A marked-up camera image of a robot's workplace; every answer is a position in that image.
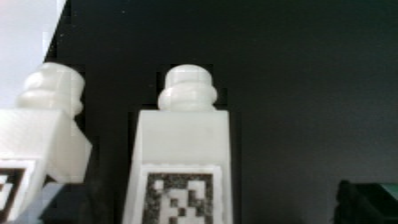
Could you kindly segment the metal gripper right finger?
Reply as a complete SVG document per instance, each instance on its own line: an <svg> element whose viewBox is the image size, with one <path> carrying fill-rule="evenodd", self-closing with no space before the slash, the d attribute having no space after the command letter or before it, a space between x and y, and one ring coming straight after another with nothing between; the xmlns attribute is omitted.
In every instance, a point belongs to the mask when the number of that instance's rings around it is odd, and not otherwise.
<svg viewBox="0 0 398 224"><path fill-rule="evenodd" d="M398 183L340 182L337 224L398 224Z"/></svg>

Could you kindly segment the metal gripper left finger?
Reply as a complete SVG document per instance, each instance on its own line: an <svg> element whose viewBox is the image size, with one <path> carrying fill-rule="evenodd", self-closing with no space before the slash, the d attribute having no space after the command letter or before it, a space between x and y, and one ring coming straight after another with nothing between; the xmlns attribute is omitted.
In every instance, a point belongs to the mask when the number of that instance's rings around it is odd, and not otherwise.
<svg viewBox="0 0 398 224"><path fill-rule="evenodd" d="M51 182L15 224L93 224L88 186Z"/></svg>

